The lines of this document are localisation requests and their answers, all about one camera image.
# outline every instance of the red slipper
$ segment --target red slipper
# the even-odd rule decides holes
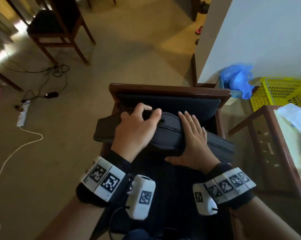
[[[196,35],[200,35],[200,34],[202,33],[202,29],[203,29],[203,27],[200,26],[200,27],[195,31],[195,34],[196,34]]]

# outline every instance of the power strip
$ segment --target power strip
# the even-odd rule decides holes
[[[30,100],[27,100],[21,106],[23,108],[23,111],[19,113],[19,117],[18,117],[18,121],[17,121],[17,127],[21,127],[21,126],[25,125],[26,114],[27,114],[29,105],[30,105]]]

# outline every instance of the white tissue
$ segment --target white tissue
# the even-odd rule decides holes
[[[287,119],[301,133],[301,108],[290,103],[277,110],[278,114]]]

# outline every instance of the yellow basket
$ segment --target yellow basket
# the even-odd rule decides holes
[[[250,101],[254,112],[264,105],[292,103],[301,107],[301,79],[263,77]]]

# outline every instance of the hand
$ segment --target hand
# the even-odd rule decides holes
[[[181,165],[200,170],[204,174],[209,173],[220,161],[214,156],[207,145],[207,132],[200,127],[195,115],[185,111],[185,115],[178,112],[183,125],[186,148],[180,157],[166,157],[165,161],[172,165]]]
[[[129,162],[132,162],[137,154],[148,145],[155,133],[162,110],[156,109],[150,118],[144,121],[142,116],[144,110],[151,109],[151,106],[139,103],[131,115],[123,112],[120,116],[122,122],[116,128],[110,149]]]

